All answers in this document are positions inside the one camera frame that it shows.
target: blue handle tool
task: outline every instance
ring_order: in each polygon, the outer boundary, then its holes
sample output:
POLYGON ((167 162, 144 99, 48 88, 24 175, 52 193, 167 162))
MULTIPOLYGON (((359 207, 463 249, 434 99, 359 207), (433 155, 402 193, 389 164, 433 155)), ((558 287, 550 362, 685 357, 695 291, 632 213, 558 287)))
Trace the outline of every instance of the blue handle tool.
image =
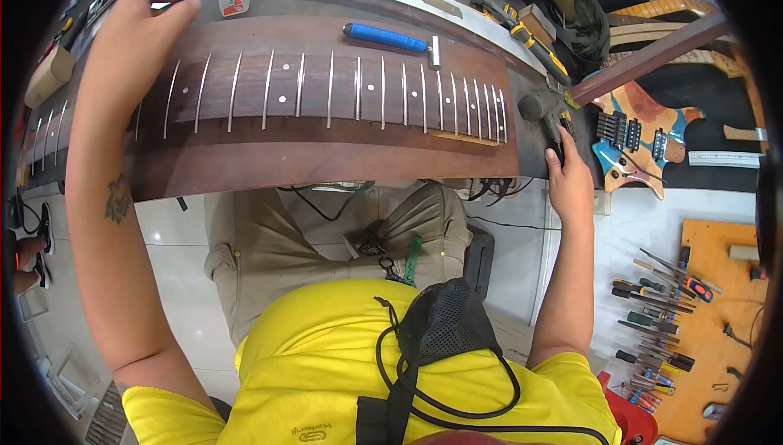
POLYGON ((364 24, 350 23, 343 25, 343 34, 352 39, 377 42, 416 53, 423 53, 427 50, 427 43, 423 40, 364 24))

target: ruler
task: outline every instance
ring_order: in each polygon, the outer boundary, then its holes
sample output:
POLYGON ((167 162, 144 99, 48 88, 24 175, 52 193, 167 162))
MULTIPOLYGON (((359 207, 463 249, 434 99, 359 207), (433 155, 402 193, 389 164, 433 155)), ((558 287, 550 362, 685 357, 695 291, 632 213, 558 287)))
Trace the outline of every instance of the ruler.
POLYGON ((745 153, 741 151, 689 151, 690 166, 730 166, 731 168, 759 167, 761 153, 745 153))

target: black sneaker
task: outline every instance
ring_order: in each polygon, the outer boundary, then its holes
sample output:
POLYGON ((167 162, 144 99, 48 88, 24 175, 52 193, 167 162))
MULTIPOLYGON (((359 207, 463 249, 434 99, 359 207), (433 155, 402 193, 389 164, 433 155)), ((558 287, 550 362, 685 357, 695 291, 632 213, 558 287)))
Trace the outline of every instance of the black sneaker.
POLYGON ((49 210, 49 204, 44 202, 41 206, 41 223, 38 225, 38 235, 44 236, 46 240, 46 246, 44 246, 44 253, 47 255, 54 254, 54 233, 52 232, 52 215, 49 210))
POLYGON ((33 266, 33 270, 38 274, 38 285, 42 288, 49 288, 49 282, 51 281, 52 276, 49 275, 49 269, 46 268, 46 262, 44 261, 44 257, 41 256, 41 253, 35 254, 35 266, 33 266))

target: wooden workbench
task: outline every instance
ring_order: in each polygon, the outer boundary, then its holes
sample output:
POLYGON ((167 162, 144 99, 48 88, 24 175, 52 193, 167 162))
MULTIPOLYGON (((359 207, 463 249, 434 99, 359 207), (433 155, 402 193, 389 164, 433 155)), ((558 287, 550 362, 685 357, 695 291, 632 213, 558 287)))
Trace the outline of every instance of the wooden workbench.
MULTIPOLYGON (((704 419, 701 412, 709 403, 728 404, 739 385, 726 372, 736 368, 745 373, 751 351, 723 333, 728 321, 739 339, 751 340, 751 326, 763 306, 766 281, 750 281, 751 263, 730 259, 729 246, 756 246, 756 227, 686 219, 682 245, 690 246, 688 271, 723 288, 709 304, 699 302, 693 314, 680 316, 679 345, 669 345, 696 360, 688 373, 671 376, 677 388, 674 396, 662 397, 655 413, 661 435, 686 443, 703 443, 705 431, 716 421, 704 419), (727 384, 727 391, 713 390, 713 384, 727 384)), ((762 317, 756 318, 752 340, 759 338, 762 317)))

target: forearm tattoo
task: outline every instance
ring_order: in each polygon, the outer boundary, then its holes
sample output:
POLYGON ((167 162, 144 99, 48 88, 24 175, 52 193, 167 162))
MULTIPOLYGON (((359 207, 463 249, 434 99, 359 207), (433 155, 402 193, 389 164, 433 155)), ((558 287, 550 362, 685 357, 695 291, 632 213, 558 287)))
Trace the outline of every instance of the forearm tattoo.
POLYGON ((128 177, 120 173, 116 182, 110 182, 109 199, 106 201, 106 218, 120 224, 122 218, 128 215, 130 207, 131 187, 128 185, 128 177))

